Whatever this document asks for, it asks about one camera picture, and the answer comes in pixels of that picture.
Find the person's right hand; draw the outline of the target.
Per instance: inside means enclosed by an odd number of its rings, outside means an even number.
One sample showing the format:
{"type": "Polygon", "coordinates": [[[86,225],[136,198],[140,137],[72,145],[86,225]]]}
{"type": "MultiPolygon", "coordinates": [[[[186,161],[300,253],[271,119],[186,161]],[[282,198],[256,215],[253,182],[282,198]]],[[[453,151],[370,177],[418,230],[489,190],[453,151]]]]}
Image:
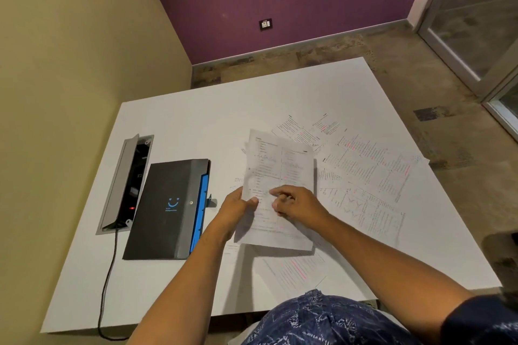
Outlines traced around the person's right hand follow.
{"type": "Polygon", "coordinates": [[[293,185],[273,188],[269,193],[275,198],[293,198],[293,211],[289,217],[306,228],[319,231],[329,224],[333,217],[309,189],[293,185]]]}

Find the person's left hand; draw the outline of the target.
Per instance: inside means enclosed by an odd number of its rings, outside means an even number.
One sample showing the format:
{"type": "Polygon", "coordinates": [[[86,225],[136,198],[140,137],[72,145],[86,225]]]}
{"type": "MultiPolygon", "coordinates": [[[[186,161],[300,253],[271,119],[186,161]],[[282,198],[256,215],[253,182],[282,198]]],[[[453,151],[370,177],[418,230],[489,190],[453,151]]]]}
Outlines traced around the person's left hand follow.
{"type": "Polygon", "coordinates": [[[243,187],[227,195],[216,216],[209,224],[211,232],[215,232],[223,241],[227,242],[236,230],[240,220],[246,212],[242,207],[243,187]]]}

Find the white printed paper sheet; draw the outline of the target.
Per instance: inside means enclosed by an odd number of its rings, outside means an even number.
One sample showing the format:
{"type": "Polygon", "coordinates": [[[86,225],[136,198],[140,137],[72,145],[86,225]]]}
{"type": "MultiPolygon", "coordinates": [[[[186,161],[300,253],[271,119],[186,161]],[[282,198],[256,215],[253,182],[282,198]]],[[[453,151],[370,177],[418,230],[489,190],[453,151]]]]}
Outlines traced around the white printed paper sheet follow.
{"type": "Polygon", "coordinates": [[[246,148],[242,199],[256,197],[255,211],[247,211],[237,225],[234,242],[296,251],[311,251],[308,230],[297,222],[280,217],[270,190],[282,185],[304,187],[314,192],[313,149],[303,143],[250,130],[246,148]]]}
{"type": "Polygon", "coordinates": [[[429,160],[417,152],[375,139],[351,128],[333,134],[321,146],[319,164],[365,188],[390,204],[398,204],[411,173],[429,160]]]}
{"type": "Polygon", "coordinates": [[[326,255],[318,250],[300,251],[252,246],[253,270],[278,303],[315,289],[327,276],[326,255]]]}
{"type": "Polygon", "coordinates": [[[405,213],[350,182],[318,187],[316,196],[341,221],[388,246],[397,248],[405,213]]]}
{"type": "Polygon", "coordinates": [[[314,156],[318,157],[325,145],[337,143],[346,131],[347,127],[342,121],[324,113],[319,118],[287,115],[270,132],[277,137],[311,146],[314,156]]]}

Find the person's left forearm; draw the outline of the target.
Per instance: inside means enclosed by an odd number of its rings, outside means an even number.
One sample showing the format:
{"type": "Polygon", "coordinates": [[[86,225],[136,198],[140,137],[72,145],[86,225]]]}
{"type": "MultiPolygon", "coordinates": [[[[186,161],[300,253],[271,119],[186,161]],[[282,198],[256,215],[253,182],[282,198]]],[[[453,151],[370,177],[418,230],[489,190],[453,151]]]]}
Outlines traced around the person's left forearm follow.
{"type": "Polygon", "coordinates": [[[223,250],[237,221],[215,218],[127,345],[204,345],[223,250]]]}

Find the person's right forearm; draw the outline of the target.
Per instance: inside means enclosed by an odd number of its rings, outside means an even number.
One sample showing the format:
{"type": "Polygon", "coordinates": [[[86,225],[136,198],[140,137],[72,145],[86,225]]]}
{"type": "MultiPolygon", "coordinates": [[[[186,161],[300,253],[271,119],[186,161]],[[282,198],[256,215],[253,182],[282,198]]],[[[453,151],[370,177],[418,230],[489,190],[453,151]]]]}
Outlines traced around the person's right forearm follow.
{"type": "Polygon", "coordinates": [[[372,293],[423,343],[438,344],[444,321],[474,294],[444,273],[359,232],[327,211],[312,229],[335,247],[372,293]]]}

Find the black and blue expanding file folder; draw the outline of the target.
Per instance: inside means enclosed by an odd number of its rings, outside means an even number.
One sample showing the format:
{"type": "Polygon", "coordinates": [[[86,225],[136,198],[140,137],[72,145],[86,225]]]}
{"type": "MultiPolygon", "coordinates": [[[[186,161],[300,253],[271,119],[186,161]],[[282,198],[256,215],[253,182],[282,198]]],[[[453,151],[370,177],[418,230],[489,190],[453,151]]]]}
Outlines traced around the black and blue expanding file folder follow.
{"type": "Polygon", "coordinates": [[[150,165],[122,259],[186,260],[203,230],[210,159],[150,165]]]}

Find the blue patterned shirt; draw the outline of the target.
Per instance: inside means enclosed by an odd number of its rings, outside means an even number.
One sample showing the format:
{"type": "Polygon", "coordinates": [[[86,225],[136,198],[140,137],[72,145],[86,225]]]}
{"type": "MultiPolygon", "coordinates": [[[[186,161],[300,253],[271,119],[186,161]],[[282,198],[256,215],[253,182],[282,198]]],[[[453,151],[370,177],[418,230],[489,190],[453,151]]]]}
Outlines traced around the blue patterned shirt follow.
{"type": "MultiPolygon", "coordinates": [[[[518,345],[518,313],[476,296],[444,321],[440,345],[518,345]]],[[[269,311],[241,345],[423,345],[380,310],[314,289],[269,311]]]]}

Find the grey table power socket box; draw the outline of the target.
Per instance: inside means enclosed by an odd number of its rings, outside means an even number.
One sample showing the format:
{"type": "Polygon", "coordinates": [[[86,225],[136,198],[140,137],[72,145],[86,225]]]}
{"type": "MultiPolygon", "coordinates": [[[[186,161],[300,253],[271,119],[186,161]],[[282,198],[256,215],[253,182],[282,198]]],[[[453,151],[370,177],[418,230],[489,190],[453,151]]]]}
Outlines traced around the grey table power socket box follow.
{"type": "Polygon", "coordinates": [[[154,135],[126,139],[115,167],[96,235],[131,229],[149,167],[154,135]]]}

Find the glass door with white frame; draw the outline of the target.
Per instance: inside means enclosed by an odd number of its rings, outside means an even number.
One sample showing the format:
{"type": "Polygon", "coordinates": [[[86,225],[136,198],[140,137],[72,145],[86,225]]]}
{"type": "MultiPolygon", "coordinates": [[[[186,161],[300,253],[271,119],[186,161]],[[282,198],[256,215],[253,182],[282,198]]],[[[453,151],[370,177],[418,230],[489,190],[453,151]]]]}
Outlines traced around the glass door with white frame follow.
{"type": "Polygon", "coordinates": [[[418,34],[518,142],[518,0],[430,0],[418,34]]]}

